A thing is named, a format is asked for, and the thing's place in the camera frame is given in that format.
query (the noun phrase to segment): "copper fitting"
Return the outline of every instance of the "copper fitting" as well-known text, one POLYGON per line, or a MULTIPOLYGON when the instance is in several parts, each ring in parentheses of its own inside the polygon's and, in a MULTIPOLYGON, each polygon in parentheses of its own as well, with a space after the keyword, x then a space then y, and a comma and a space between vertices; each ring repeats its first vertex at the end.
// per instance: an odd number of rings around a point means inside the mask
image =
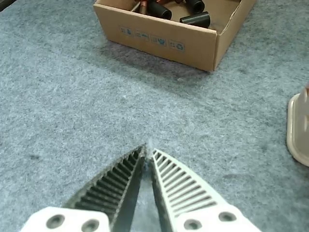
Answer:
POLYGON ((141 0, 140 1, 140 13, 145 15, 147 13, 147 5, 148 0, 141 0))

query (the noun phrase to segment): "serrated gripper pad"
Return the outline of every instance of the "serrated gripper pad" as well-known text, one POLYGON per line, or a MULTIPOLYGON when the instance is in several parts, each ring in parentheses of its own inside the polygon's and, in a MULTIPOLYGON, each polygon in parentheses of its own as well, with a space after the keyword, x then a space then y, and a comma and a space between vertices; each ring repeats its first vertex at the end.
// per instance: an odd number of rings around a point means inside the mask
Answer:
POLYGON ((129 232, 145 155, 144 145, 126 153, 89 181, 63 207, 104 212, 112 232, 129 232))

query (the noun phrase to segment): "gripper jaw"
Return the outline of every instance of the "gripper jaw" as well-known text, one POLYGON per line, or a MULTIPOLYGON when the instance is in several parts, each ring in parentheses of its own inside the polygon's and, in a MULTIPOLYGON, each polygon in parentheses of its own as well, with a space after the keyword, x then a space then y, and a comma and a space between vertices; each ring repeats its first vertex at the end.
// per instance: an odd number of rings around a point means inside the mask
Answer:
POLYGON ((227 204, 203 179, 172 156, 155 149, 151 159, 154 198, 163 232, 176 231, 176 218, 199 209, 227 204))
POLYGON ((101 211, 112 232, 129 232, 146 155, 144 145, 126 153, 72 196, 64 208, 101 211))
POLYGON ((260 232, 187 166, 157 149, 147 154, 146 145, 99 173, 63 208, 34 213, 21 232, 129 232, 149 163, 162 232, 260 232))

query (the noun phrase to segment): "beige plastic base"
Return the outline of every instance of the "beige plastic base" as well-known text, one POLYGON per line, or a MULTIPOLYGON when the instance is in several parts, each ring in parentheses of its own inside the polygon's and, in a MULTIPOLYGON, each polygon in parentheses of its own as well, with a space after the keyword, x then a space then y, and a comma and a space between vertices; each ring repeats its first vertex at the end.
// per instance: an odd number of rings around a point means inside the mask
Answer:
POLYGON ((309 167, 309 97, 307 87, 288 105, 287 146, 293 157, 309 167))

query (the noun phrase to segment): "black plastic part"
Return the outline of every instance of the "black plastic part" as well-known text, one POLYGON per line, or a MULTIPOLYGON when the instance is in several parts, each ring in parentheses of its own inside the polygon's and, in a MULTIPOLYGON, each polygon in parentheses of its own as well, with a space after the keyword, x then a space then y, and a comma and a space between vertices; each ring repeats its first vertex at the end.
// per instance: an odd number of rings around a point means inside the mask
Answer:
POLYGON ((192 14, 202 13, 205 9, 203 0, 185 0, 192 14))
POLYGON ((209 28, 211 24, 211 17, 208 12, 194 14, 180 19, 181 23, 198 26, 202 28, 209 28))
POLYGON ((145 155, 145 145, 125 154, 89 181, 63 207, 104 212, 112 232, 130 232, 145 155))
POLYGON ((157 17, 157 18, 164 18, 170 20, 172 18, 172 11, 170 11, 168 8, 166 8, 163 5, 160 5, 154 0, 151 0, 148 2, 148 13, 151 16, 157 17))

